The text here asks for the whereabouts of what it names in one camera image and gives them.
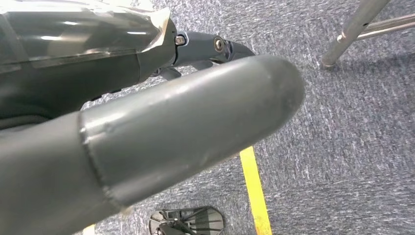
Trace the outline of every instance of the metal bracket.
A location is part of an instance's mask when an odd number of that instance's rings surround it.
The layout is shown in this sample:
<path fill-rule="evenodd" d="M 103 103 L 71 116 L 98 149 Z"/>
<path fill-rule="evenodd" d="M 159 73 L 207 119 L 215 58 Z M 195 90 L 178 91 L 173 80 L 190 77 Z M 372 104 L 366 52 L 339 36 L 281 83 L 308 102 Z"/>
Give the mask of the metal bracket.
<path fill-rule="evenodd" d="M 213 63 L 222 64 L 255 55 L 242 44 L 225 40 L 218 35 L 193 31 L 178 32 L 175 45 L 176 59 L 173 64 L 160 68 L 153 76 L 171 80 L 181 76 L 175 67 L 193 66 L 197 70 L 203 70 L 212 67 Z"/>

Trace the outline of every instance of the chrome metal leg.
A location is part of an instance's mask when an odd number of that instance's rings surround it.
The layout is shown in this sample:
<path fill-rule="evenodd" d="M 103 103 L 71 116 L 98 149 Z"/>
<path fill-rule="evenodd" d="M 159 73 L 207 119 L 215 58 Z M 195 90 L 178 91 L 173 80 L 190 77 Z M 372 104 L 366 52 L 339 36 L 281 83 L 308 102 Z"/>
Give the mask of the chrome metal leg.
<path fill-rule="evenodd" d="M 347 48 L 366 29 L 369 23 L 379 14 L 390 0 L 361 0 L 359 7 L 343 26 L 342 33 L 332 42 L 326 54 L 322 57 L 322 64 L 331 67 L 347 50 Z"/>
<path fill-rule="evenodd" d="M 415 27 L 415 14 L 369 24 L 356 40 Z"/>

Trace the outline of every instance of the gray carpet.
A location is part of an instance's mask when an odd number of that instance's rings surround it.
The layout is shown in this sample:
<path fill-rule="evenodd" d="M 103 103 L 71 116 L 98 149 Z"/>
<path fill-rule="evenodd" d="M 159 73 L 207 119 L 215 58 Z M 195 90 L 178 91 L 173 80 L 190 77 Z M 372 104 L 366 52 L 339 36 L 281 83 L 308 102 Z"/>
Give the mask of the gray carpet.
<path fill-rule="evenodd" d="M 358 2 L 154 1 L 178 29 L 218 33 L 301 70 L 302 109 L 254 146 L 274 234 L 415 234 L 415 29 L 355 42 L 334 71 L 318 66 Z M 414 12 L 415 0 L 392 0 L 378 20 Z M 202 205 L 223 212 L 224 234 L 255 234 L 238 158 L 98 223 L 96 234 L 147 235 L 153 210 Z"/>

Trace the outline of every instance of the yellow tape line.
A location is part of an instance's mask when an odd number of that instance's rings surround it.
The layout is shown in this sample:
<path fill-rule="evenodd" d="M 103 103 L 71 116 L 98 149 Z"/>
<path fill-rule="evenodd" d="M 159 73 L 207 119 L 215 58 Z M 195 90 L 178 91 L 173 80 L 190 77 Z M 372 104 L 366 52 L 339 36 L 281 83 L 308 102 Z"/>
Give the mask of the yellow tape line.
<path fill-rule="evenodd" d="M 82 235 L 95 235 L 95 225 L 92 224 L 82 231 Z"/>
<path fill-rule="evenodd" d="M 242 169 L 248 190 L 251 211 L 257 235 L 272 235 L 267 205 L 262 191 L 261 179 L 256 165 L 254 148 L 251 146 L 240 152 Z"/>

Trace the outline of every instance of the hex bolt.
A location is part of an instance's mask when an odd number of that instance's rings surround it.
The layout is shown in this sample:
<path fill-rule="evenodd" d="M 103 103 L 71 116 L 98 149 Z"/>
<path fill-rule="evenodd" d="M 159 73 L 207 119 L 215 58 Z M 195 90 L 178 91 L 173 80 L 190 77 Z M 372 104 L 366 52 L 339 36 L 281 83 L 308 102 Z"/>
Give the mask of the hex bolt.
<path fill-rule="evenodd" d="M 214 45 L 215 50 L 216 50 L 217 52 L 222 52 L 222 51 L 223 51 L 223 49 L 224 49 L 224 47 L 225 47 L 225 42 L 223 41 L 223 39 L 222 39 L 222 38 L 220 38 L 220 37 L 216 37 L 216 38 L 213 40 L 213 45 Z"/>
<path fill-rule="evenodd" d="M 186 38 L 183 35 L 177 35 L 174 38 L 174 43 L 178 46 L 184 45 L 186 43 Z"/>

